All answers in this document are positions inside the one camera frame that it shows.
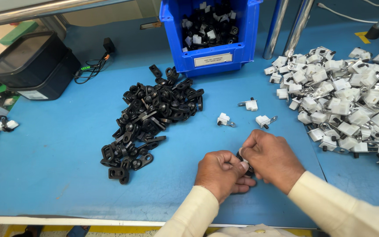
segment black bin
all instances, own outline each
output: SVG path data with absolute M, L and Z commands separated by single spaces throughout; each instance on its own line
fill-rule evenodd
M 7 87 L 38 86 L 67 52 L 55 31 L 23 35 L 0 54 L 0 83 Z
M 56 100 L 64 92 L 80 66 L 80 61 L 71 49 L 68 49 L 63 59 L 41 84 L 31 87 L 7 86 L 7 90 L 18 92 L 29 100 Z

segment yellow floor marking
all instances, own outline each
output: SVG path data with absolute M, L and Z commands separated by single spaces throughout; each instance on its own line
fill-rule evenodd
M 365 31 L 365 32 L 358 32 L 358 33 L 355 33 L 356 36 L 359 36 L 359 38 L 364 42 L 364 43 L 371 43 L 366 37 L 366 33 L 368 33 L 368 31 Z
M 42 231 L 69 231 L 73 226 L 44 226 Z M 13 232 L 23 232 L 26 225 L 10 225 L 4 237 L 10 237 Z M 113 234 L 144 234 L 146 231 L 158 230 L 160 226 L 92 226 L 89 232 L 97 233 L 113 233 Z M 206 230 L 207 234 L 218 230 L 218 227 L 209 227 Z M 285 229 L 297 236 L 311 237 L 312 232 L 306 229 Z

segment person's left hand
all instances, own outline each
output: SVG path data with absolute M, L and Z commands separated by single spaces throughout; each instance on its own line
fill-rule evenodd
M 255 180 L 243 175 L 248 163 L 241 162 L 230 151 L 209 152 L 198 162 L 195 184 L 204 186 L 221 204 L 231 193 L 245 193 Z

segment black cable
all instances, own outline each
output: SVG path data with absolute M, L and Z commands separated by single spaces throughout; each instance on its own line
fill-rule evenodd
M 90 59 L 90 60 L 87 60 L 86 64 L 89 65 L 90 68 L 85 69 L 85 70 L 81 70 L 81 69 L 78 70 L 77 73 L 74 75 L 74 82 L 76 82 L 77 84 L 84 84 L 88 80 L 90 80 L 92 77 L 97 76 L 97 74 L 100 73 L 100 71 L 102 70 L 102 68 L 105 66 L 105 63 L 106 63 L 107 59 L 109 58 L 107 56 L 108 56 L 108 52 L 105 52 L 103 54 L 102 58 L 100 58 L 100 59 Z M 90 64 L 89 62 L 91 62 L 91 61 L 97 61 L 97 63 Z M 89 76 L 77 76 L 78 74 L 86 73 L 86 72 L 90 72 L 90 75 Z M 83 82 L 77 82 L 78 78 L 86 78 L 86 80 L 83 81 Z

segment blue plastic storage bin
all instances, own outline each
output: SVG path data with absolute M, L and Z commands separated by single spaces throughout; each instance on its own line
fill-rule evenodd
M 239 43 L 182 52 L 182 16 L 190 16 L 200 3 L 214 6 L 214 0 L 162 0 L 160 18 L 164 22 L 176 71 L 187 77 L 239 70 L 254 60 L 259 7 L 263 0 L 231 0 L 239 28 Z

